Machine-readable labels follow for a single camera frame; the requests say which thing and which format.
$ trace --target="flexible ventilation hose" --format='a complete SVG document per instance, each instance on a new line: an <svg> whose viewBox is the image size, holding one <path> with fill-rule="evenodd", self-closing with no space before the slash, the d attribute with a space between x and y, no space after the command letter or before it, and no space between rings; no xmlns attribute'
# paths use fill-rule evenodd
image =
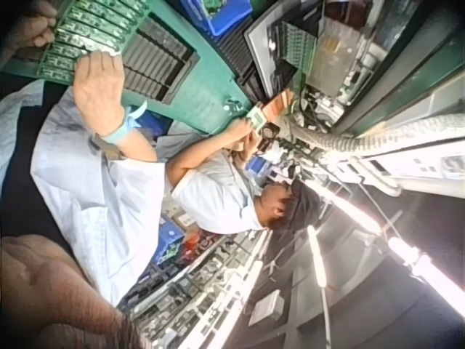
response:
<svg viewBox="0 0 465 349"><path fill-rule="evenodd" d="M372 156L439 140L465 137L465 115L447 114L413 121L385 132L348 138L290 124L291 134L314 147L348 156Z"/></svg>

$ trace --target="blue box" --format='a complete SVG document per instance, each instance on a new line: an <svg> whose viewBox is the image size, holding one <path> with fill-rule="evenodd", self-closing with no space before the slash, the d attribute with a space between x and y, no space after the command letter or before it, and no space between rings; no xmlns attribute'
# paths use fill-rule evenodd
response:
<svg viewBox="0 0 465 349"><path fill-rule="evenodd" d="M252 12L250 0L229 0L212 18L205 13L202 0L181 0L190 19L213 36L220 36Z"/></svg>
<svg viewBox="0 0 465 349"><path fill-rule="evenodd" d="M158 246L152 257L152 262L158 265L173 257L179 250L183 239L184 231L165 214L162 214L158 226Z"/></svg>

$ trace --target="blue wristband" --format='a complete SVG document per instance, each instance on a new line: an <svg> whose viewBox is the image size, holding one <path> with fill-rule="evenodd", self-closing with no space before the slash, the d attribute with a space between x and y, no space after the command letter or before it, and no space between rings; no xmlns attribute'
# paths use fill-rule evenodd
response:
<svg viewBox="0 0 465 349"><path fill-rule="evenodd" d="M101 137L102 140L110 144L117 144L122 141L132 129L140 127L140 125L136 122L136 119L145 112L145 109L147 109L147 100L145 100L144 103L133 112L130 111L130 108L125 108L123 124L108 136Z"/></svg>

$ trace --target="neck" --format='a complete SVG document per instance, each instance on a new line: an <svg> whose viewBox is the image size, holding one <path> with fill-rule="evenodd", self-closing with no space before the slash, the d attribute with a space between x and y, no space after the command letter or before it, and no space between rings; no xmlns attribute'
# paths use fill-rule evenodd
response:
<svg viewBox="0 0 465 349"><path fill-rule="evenodd" d="M263 227L267 227L268 223L270 223L270 216L268 215L267 211L263 207L261 196L255 196L254 207L255 207L256 216L259 219L260 224Z"/></svg>

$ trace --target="white shirt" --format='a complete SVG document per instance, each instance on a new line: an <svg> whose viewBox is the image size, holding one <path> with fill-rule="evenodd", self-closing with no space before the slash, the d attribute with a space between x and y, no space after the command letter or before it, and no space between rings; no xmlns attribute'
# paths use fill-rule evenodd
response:
<svg viewBox="0 0 465 349"><path fill-rule="evenodd" d="M241 176L238 171L219 151L189 170L171 196L202 229L212 233L261 230L254 206L258 191L246 174Z"/></svg>
<svg viewBox="0 0 465 349"><path fill-rule="evenodd" d="M39 133L31 175L86 276L117 305L157 248L164 164L107 162L91 138L70 88Z"/></svg>

